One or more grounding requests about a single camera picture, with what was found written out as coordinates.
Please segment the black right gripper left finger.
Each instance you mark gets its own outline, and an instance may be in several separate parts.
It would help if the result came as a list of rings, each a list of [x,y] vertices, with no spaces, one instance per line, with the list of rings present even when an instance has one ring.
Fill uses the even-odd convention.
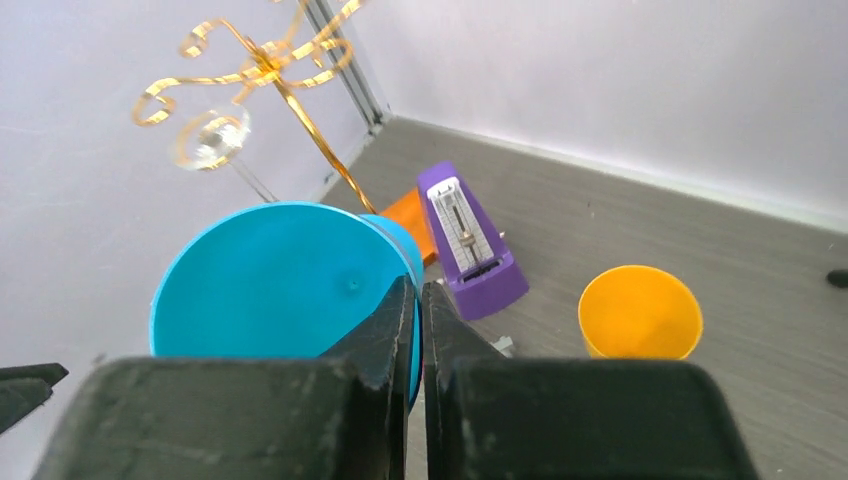
[[[96,369],[38,479],[401,479],[416,289],[315,359],[128,358]]]

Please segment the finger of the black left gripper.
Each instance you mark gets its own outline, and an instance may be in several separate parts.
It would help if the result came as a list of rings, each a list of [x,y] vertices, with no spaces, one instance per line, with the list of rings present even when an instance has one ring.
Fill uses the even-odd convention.
[[[1,433],[14,427],[53,394],[53,387],[69,374],[60,363],[42,363],[1,369]]]

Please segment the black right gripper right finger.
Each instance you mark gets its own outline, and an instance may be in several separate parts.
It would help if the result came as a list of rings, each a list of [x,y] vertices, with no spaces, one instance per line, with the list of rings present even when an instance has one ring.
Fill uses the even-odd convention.
[[[685,361],[509,358],[421,296],[432,479],[755,479],[725,397]]]

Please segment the blue plastic goblet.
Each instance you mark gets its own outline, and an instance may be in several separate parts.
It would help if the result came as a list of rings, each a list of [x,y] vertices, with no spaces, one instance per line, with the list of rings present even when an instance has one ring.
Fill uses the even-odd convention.
[[[313,358],[380,305],[396,278],[421,286],[400,224],[313,202],[254,206],[187,243],[153,297],[156,357]]]

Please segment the clear wine glass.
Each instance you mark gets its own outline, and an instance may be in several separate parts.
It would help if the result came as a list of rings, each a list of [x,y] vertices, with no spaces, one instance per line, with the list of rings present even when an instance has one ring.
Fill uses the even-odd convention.
[[[227,103],[189,121],[176,137],[173,162],[188,171],[233,170],[264,203],[279,198],[238,158],[251,133],[251,116],[241,104]]]

